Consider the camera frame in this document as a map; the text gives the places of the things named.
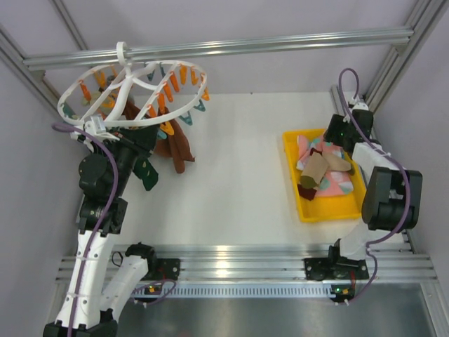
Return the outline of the white round clip hanger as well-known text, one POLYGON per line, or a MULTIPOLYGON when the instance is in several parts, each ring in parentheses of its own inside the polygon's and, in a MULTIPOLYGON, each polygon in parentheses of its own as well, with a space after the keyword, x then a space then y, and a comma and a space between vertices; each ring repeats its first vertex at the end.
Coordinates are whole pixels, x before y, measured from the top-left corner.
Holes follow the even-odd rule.
POLYGON ((155 60, 144 63, 121 60, 114 66, 98 65, 81 74, 61 95, 57 109, 62 120, 82 125, 95 114, 106 129, 131 126, 167 126, 186 117, 210 99, 206 71, 184 60, 155 60), (91 92, 101 96, 88 106, 91 92))

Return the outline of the pink patterned sock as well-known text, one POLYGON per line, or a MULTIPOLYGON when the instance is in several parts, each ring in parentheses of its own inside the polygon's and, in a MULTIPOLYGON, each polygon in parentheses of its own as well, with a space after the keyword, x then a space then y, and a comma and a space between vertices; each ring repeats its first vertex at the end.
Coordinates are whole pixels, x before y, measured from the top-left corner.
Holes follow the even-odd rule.
POLYGON ((315 197, 339 197, 354 191, 350 175, 343 171, 327 171, 316 189, 315 197))

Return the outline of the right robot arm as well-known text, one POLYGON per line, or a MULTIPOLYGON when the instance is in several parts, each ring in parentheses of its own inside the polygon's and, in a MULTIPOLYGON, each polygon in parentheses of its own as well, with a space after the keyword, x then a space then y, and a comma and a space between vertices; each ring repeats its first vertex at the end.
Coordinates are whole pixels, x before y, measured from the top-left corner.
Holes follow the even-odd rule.
POLYGON ((413 229, 418 222, 422 174, 405 169, 381 144, 371 140, 372 127, 372 112, 353 110, 345 117, 333 115, 324 134, 325 140, 343 148, 369 181, 361 222, 330 246, 321 279, 367 279, 366 257, 371 246, 413 229))

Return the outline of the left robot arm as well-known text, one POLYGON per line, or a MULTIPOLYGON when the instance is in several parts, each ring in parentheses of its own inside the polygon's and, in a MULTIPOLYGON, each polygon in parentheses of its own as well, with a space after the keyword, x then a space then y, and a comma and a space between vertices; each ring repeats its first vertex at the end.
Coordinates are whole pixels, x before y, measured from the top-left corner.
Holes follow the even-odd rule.
POLYGON ((115 336, 122 310, 138 283, 154 277, 159 269, 153 247, 132 244, 112 280, 105 281, 128 206, 123 191, 139 161, 151 156, 159 128, 116 128, 112 140, 106 141, 66 123, 54 123, 52 128, 87 141, 93 151, 79 164, 83 201, 72 277, 62 307, 55 321, 45 325, 43 335, 115 336))

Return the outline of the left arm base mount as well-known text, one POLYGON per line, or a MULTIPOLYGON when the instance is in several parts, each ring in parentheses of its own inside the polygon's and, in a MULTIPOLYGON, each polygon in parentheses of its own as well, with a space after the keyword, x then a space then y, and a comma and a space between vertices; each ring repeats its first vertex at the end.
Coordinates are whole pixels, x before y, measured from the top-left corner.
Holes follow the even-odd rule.
POLYGON ((179 258, 159 258, 153 275, 153 280, 171 279, 178 280, 180 275, 179 258))

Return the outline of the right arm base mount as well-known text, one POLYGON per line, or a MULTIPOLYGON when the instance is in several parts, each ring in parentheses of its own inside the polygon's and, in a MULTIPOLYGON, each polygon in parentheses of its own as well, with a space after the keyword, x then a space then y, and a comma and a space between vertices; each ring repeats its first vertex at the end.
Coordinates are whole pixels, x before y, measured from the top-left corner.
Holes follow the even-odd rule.
POLYGON ((370 278, 365 260, 347 258, 305 258, 304 268, 309 281, 368 280, 370 278))

